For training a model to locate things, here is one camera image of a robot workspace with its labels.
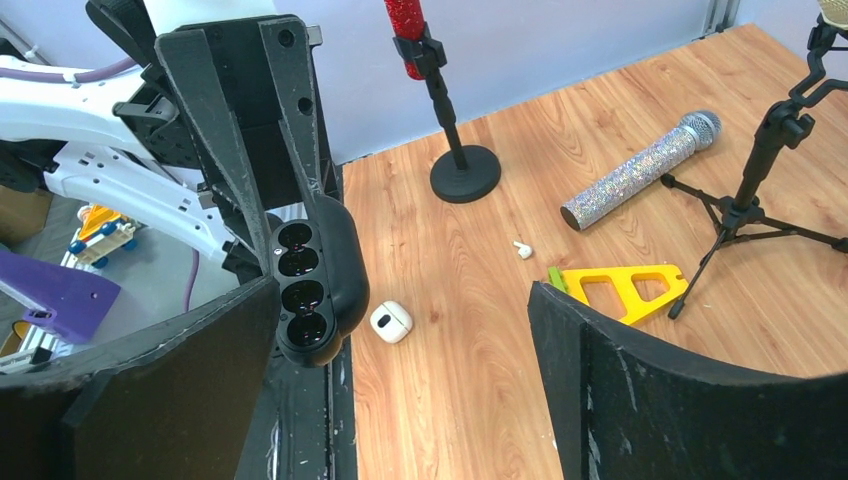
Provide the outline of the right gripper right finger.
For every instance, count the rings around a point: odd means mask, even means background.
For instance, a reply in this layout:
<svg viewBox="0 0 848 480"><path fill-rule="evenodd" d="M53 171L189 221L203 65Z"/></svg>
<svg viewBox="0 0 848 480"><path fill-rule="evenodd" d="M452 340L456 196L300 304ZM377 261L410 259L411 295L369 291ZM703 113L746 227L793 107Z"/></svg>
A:
<svg viewBox="0 0 848 480"><path fill-rule="evenodd" d="M847 377L718 361L535 282L528 318L567 479L843 479Z"/></svg>

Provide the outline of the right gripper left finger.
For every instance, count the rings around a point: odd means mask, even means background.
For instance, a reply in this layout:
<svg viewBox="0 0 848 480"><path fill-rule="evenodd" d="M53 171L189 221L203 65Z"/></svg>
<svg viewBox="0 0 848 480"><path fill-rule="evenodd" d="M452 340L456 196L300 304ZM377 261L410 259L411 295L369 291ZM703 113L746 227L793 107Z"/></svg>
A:
<svg viewBox="0 0 848 480"><path fill-rule="evenodd" d="M1 379L5 479L231 479L274 342L275 279Z"/></svg>

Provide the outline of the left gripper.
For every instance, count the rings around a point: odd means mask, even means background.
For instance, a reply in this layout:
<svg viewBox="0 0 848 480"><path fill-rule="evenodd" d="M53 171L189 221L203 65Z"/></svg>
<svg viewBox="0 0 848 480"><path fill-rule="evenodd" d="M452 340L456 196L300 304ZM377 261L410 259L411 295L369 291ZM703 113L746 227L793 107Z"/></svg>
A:
<svg viewBox="0 0 848 480"><path fill-rule="evenodd" d="M335 165L307 26L291 14L183 26L138 41L141 86L114 106L144 149L196 168L226 263L271 271L271 237L329 196Z"/></svg>

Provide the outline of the black earbud charging case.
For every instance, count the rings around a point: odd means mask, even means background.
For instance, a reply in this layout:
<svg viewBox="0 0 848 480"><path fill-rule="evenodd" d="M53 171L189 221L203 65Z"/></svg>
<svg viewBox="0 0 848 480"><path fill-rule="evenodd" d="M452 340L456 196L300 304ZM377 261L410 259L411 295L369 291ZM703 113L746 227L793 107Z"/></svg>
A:
<svg viewBox="0 0 848 480"><path fill-rule="evenodd" d="M271 266L282 304L279 349L292 363L312 368L330 363L360 325L370 285L349 210L318 195L306 212L273 232Z"/></svg>

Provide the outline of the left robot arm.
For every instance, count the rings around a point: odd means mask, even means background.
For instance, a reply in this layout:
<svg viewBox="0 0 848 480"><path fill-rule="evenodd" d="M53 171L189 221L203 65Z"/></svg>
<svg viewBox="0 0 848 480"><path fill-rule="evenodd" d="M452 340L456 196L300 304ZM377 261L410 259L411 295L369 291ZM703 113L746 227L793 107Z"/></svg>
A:
<svg viewBox="0 0 848 480"><path fill-rule="evenodd" d="M1 182L114 209L221 264L326 266L355 233L326 139L321 32L273 1L90 1L99 70L1 59Z"/></svg>

